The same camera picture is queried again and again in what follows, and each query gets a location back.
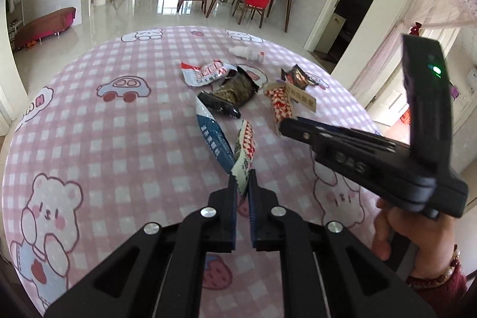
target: cartoon bear print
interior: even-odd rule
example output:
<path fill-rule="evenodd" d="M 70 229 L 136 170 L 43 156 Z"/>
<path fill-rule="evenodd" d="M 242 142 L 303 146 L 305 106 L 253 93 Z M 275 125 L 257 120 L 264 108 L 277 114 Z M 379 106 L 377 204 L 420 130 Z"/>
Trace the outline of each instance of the cartoon bear print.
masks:
<path fill-rule="evenodd" d="M 202 278 L 202 288 L 225 290 L 232 284 L 232 271 L 219 255 L 207 254 Z"/>
<path fill-rule="evenodd" d="M 233 30 L 226 30 L 226 33 L 230 36 L 230 38 L 237 40 L 237 41 L 245 41 L 245 42 L 263 42 L 263 39 L 256 37 L 252 34 L 242 33 L 239 31 Z"/>
<path fill-rule="evenodd" d="M 137 40 L 146 41 L 149 39 L 161 39 L 162 29 L 141 30 L 129 34 L 125 34 L 121 37 L 123 42 L 134 42 Z"/>
<path fill-rule="evenodd" d="M 365 213 L 361 205 L 361 187 L 328 167 L 313 163 L 316 175 L 313 194 L 323 209 L 321 223 L 339 221 L 346 228 L 362 223 Z"/>
<path fill-rule="evenodd" d="M 17 272 L 35 284 L 45 309 L 68 289 L 70 260 L 79 239 L 76 210 L 81 187 L 38 174 L 33 193 L 21 214 L 23 241 L 12 241 L 10 254 Z"/>

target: paper tag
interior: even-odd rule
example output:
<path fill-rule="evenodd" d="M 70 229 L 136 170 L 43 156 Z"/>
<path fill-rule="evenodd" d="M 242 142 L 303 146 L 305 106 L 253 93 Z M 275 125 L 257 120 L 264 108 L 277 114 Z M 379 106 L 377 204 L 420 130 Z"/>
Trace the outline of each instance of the paper tag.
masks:
<path fill-rule="evenodd" d="M 304 90 L 301 90 L 298 87 L 295 87 L 293 84 L 287 82 L 287 90 L 289 96 L 299 102 L 302 106 L 308 108 L 311 112 L 316 112 L 316 98 L 314 98 L 309 93 L 306 93 Z"/>

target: cartoon car print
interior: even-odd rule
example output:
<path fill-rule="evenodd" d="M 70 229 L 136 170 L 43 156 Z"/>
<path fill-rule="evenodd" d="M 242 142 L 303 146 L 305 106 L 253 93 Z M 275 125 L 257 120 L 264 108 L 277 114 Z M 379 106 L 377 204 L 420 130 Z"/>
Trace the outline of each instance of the cartoon car print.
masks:
<path fill-rule="evenodd" d="M 126 103 L 132 103 L 138 97 L 147 97 L 151 94 L 151 88 L 141 77 L 121 76 L 115 78 L 108 84 L 100 85 L 97 88 L 99 97 L 105 102 L 113 101 L 116 97 L 122 97 Z"/>

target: red decoration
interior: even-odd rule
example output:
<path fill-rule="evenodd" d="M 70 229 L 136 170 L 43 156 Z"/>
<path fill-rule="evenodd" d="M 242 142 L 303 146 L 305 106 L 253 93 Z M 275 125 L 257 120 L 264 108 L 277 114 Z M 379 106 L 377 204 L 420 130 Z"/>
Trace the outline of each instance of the red decoration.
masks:
<path fill-rule="evenodd" d="M 419 22 L 416 22 L 416 25 L 411 27 L 411 31 L 409 32 L 409 35 L 416 35 L 419 36 L 419 29 L 422 27 L 422 24 Z"/>

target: sofa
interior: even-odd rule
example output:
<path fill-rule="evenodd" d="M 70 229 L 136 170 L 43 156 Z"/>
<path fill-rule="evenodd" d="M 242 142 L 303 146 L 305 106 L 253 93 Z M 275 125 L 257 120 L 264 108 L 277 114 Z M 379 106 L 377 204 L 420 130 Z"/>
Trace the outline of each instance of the sofa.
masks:
<path fill-rule="evenodd" d="M 35 19 L 15 35 L 15 47 L 20 49 L 31 41 L 63 32 L 73 24 L 75 17 L 76 9 L 67 7 Z"/>

